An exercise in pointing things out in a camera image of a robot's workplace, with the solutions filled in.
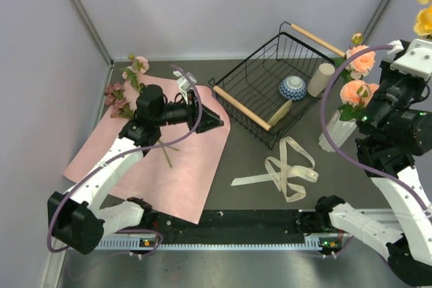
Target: basket handle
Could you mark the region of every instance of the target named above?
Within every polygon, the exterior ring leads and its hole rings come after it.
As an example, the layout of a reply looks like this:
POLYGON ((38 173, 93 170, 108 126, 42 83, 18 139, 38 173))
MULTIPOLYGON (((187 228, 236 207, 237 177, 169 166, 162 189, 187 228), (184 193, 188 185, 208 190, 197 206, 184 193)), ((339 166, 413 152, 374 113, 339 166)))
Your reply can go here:
POLYGON ((225 99, 227 102, 229 102, 231 105, 233 105, 239 111, 241 111, 243 114, 245 114, 246 116, 248 116, 255 123, 257 123, 258 125, 260 125, 263 129, 265 129, 266 131, 269 131, 271 129, 271 126, 266 121, 262 120, 257 114, 253 113, 249 108, 245 107, 241 102, 239 102, 233 96, 231 96, 230 94, 228 94, 226 91, 222 90, 218 86, 214 86, 213 90, 219 96, 221 96, 223 99, 225 99))
POLYGON ((331 52, 333 52, 333 53, 335 53, 341 57, 345 56, 345 52, 339 50, 337 47, 334 47, 333 45, 325 42, 324 40, 321 40, 318 36, 315 36, 314 34, 308 32, 307 30, 304 30, 303 28, 301 28, 295 24, 291 24, 291 28, 293 30, 296 30, 297 32, 305 35, 305 37, 317 42, 318 44, 325 47, 326 49, 329 49, 331 52))

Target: cream ribbon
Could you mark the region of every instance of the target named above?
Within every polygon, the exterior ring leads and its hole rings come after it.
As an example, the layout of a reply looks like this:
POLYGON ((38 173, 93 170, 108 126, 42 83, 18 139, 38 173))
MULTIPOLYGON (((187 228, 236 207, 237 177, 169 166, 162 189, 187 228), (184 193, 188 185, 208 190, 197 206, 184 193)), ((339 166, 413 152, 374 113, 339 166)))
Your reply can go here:
POLYGON ((296 185, 288 182, 288 178, 299 177, 309 182, 317 182, 319 174, 314 171, 315 160, 313 157, 303 149, 299 143, 293 138, 287 136, 282 138, 279 142, 280 160, 269 156, 265 159, 265 168, 268 172, 266 175, 257 175, 245 178, 235 178, 231 185, 248 185, 250 183, 258 183, 264 181, 271 181, 275 183, 277 189, 282 192, 286 202, 296 202, 306 197, 306 189, 302 185, 296 185), (287 163, 288 154, 286 144, 290 145, 295 151, 305 156, 311 163, 312 167, 303 167, 302 165, 291 166, 287 163), (281 169, 281 172, 276 172, 272 163, 281 169), (287 187, 294 190, 296 193, 288 196, 287 187))

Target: white wall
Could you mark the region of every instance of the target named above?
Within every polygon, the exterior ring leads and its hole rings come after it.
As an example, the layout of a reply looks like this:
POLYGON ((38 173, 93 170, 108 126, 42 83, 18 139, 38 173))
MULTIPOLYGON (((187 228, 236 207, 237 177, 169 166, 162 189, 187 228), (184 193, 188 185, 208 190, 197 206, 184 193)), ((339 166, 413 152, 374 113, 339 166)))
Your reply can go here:
MULTIPOLYGON (((367 44, 379 45, 395 39, 412 40, 416 38, 417 35, 414 33, 412 27, 414 26, 417 13, 424 7, 426 6, 420 5, 416 0, 391 0, 367 44)), ((381 74, 378 66, 384 56, 384 51, 377 53, 377 63, 369 75, 369 81, 378 83, 381 74)), ((423 103, 414 105, 412 108, 432 111, 432 97, 423 103)), ((430 174, 432 174, 432 152, 422 157, 416 157, 415 160, 423 187, 428 193, 429 198, 432 199, 432 182, 430 181, 430 174)))
POLYGON ((68 0, 0 0, 0 286, 36 287, 47 199, 90 131, 107 67, 68 0))
POLYGON ((82 0, 114 59, 243 58, 296 23, 345 48, 380 0, 82 0))

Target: blue and white bowl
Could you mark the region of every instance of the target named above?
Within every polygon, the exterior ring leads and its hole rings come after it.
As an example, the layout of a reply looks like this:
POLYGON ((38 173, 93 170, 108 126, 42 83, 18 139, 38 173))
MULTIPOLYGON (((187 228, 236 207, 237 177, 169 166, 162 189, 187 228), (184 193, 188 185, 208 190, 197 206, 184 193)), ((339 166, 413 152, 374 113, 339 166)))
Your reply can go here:
POLYGON ((306 82, 297 76, 288 76, 282 80, 279 92, 286 100, 302 100, 306 96, 306 82))

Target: dish rack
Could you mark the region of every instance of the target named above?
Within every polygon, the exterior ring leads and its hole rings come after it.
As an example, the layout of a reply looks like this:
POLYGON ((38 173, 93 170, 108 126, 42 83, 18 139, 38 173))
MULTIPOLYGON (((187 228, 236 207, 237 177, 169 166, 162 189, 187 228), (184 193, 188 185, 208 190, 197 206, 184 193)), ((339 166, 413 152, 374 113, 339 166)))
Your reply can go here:
POLYGON ((288 130, 317 103, 317 97, 309 94, 293 102, 288 113, 275 125, 268 121, 287 103, 279 93, 279 84, 287 76, 298 76, 306 84, 318 66, 333 59, 322 54, 305 42, 283 31, 291 28, 315 41, 339 56, 345 53, 301 27, 284 22, 279 34, 265 43, 228 72, 222 79, 212 78, 216 97, 228 115, 244 126, 250 133, 272 149, 288 130))

